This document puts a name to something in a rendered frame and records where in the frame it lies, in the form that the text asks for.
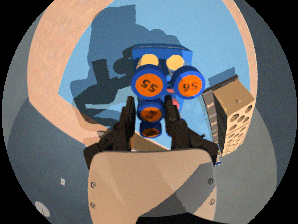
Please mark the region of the clear conical tube with red liquid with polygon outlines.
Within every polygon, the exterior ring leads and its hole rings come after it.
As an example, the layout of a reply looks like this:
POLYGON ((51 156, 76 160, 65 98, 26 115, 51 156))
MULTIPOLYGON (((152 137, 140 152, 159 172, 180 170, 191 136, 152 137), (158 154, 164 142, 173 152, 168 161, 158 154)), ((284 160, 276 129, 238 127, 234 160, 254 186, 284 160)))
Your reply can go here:
MULTIPOLYGON (((169 91, 169 92, 174 92, 173 89, 167 89, 167 91, 169 91)), ((173 101, 173 104, 174 104, 174 105, 177 105, 177 106, 178 106, 178 110, 179 110, 179 113, 180 113, 181 120, 184 120, 183 115, 182 115, 182 111, 181 111, 181 108, 180 108, 180 105, 179 105, 178 100, 177 100, 176 98, 172 98, 172 101, 173 101)), ((184 120, 184 121, 185 121, 185 120, 184 120)), ((186 122, 186 121, 185 121, 185 122, 186 122)))

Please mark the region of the blue tube rack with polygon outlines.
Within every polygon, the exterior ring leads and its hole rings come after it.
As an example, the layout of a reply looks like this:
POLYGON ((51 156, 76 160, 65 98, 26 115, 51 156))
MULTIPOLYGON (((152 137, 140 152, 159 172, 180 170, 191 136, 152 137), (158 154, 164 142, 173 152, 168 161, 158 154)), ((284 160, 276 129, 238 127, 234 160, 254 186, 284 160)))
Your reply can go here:
MULTIPOLYGON (((193 52, 182 45, 162 43, 136 44, 136 46, 132 49, 134 71, 136 70, 139 59, 146 54, 154 54, 158 60, 160 60, 160 66, 165 72, 166 78, 168 80, 167 89, 173 89, 170 80, 171 77, 167 69, 167 60, 173 55, 179 55, 191 65, 193 56, 193 52)), ((166 92, 161 96, 163 103, 164 96, 166 95, 171 95, 172 98, 176 98, 179 101, 179 105, 182 110, 184 99, 181 99, 175 93, 169 93, 166 90, 166 92)))

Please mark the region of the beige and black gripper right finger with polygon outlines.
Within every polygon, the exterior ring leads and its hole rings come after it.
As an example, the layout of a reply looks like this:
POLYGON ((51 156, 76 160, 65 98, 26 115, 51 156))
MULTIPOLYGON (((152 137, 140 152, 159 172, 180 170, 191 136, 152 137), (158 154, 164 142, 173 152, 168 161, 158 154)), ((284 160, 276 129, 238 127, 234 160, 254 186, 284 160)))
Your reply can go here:
POLYGON ((181 120, 177 105, 173 105, 171 95, 165 96, 164 106, 166 133, 172 138, 171 150, 184 148, 205 149, 210 154, 213 166, 215 166, 219 150, 218 145, 207 139, 203 139, 202 136, 188 128, 188 124, 184 120, 181 120))

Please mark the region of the light blue bench mat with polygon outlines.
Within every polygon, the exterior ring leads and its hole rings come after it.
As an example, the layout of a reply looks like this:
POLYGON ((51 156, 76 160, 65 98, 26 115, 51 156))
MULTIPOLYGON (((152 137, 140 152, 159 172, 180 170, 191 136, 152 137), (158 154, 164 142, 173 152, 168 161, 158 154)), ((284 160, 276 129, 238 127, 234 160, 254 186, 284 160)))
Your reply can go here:
MULTIPOLYGON (((131 89, 132 48, 146 43, 182 45, 193 51, 191 66, 205 78, 204 90, 238 75, 250 92, 245 45, 222 0, 114 0, 77 42, 58 95, 110 130, 119 122, 127 96, 132 96, 139 132, 138 100, 131 89)), ((213 142, 202 94, 184 99, 181 111, 190 129, 213 142)))

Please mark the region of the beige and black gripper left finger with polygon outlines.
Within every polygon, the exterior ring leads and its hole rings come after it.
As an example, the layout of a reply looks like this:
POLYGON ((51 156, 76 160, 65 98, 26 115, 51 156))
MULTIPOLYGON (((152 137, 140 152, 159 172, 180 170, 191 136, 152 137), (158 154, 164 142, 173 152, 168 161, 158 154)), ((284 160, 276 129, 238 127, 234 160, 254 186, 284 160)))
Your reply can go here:
POLYGON ((107 150, 131 151, 130 138, 135 134, 135 123, 136 107, 134 97, 128 96, 126 107, 122 106, 119 122, 113 125, 113 130, 102 137, 98 143, 96 142, 84 149, 83 154, 88 170, 90 170, 92 158, 99 152, 107 150))

